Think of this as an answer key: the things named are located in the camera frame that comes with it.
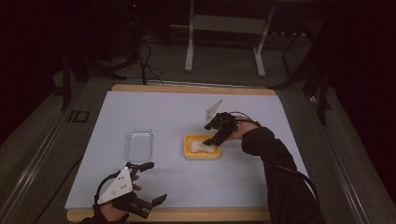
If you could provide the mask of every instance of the table leg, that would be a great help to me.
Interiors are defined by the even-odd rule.
[[[253,48],[254,58],[256,60],[257,72],[259,77],[265,76],[264,65],[262,64],[262,46],[264,45],[265,37],[267,37],[268,35],[268,29],[271,24],[271,19],[273,18],[274,15],[274,11],[275,11],[275,7],[271,7],[267,20],[265,20],[265,24],[262,28],[262,38],[260,39],[259,46]]]
[[[186,72],[192,71],[192,60],[194,57],[194,1],[190,0],[190,26],[189,26],[189,45],[187,46],[186,65],[184,70]]]

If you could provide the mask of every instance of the yellow tray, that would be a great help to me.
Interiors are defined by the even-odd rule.
[[[187,134],[184,137],[184,156],[190,160],[216,160],[220,156],[220,147],[216,147],[214,152],[191,152],[191,141],[204,142],[213,137],[213,134]]]

